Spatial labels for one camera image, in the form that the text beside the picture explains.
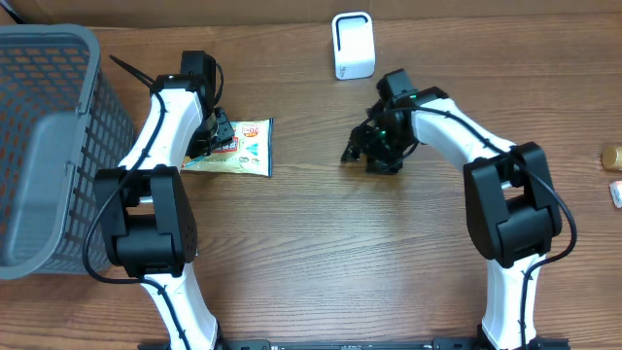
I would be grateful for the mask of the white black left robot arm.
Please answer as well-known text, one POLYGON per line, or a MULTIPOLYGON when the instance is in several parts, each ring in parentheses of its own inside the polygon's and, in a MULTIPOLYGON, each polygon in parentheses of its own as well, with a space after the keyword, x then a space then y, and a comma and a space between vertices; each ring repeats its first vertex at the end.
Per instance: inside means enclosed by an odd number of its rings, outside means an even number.
POLYGON ((165 348, 225 349, 194 274, 198 233, 180 176, 185 158, 209 156, 234 139, 218 105, 223 69, 203 51, 183 52, 179 73, 156 78, 119 65, 147 86, 151 110, 127 155, 95 175, 98 212, 83 243, 83 264, 91 277, 111 283, 89 259, 91 237, 101 231, 108 260, 127 274, 122 283, 143 287, 154 301, 170 336, 165 348))

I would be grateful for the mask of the yellow snack bag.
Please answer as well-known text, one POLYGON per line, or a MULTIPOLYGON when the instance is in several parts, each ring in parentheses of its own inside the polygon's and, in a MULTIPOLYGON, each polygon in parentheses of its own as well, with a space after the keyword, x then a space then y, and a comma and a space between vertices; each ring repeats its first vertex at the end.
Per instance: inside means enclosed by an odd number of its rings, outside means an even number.
POLYGON ((210 156, 185 157, 182 169, 196 172, 222 172, 272 176, 273 120, 231 122, 230 143, 210 156))

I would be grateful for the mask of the small orange white box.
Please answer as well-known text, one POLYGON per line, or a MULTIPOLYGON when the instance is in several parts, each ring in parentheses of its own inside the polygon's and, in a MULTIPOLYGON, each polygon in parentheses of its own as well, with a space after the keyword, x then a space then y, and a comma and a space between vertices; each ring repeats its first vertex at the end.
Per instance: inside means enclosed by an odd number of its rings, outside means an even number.
POLYGON ((622 181, 615 181, 609 185, 609 192, 614 206, 622 208, 622 181))

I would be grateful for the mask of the white tube with gold cap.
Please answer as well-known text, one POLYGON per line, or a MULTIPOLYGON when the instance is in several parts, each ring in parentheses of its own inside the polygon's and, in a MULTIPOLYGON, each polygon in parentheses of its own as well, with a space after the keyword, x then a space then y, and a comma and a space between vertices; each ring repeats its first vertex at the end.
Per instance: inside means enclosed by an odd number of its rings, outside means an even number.
POLYGON ((601 163, 604 169, 610 171, 622 170, 622 147, 606 146, 601 154, 601 163))

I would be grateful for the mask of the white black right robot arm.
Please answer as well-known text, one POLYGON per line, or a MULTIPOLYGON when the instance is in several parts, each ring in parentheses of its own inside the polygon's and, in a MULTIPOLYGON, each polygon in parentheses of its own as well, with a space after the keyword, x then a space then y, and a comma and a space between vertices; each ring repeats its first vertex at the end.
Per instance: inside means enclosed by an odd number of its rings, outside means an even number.
POLYGON ((402 69, 376 88, 379 99, 352 130, 341 160, 365 158, 366 172, 393 175, 428 145, 461 171, 467 230, 487 262, 486 310, 471 348, 569 348, 566 339, 538 335, 534 322, 538 274, 562 229, 563 204, 542 148, 496 136, 439 87, 413 87, 402 69))

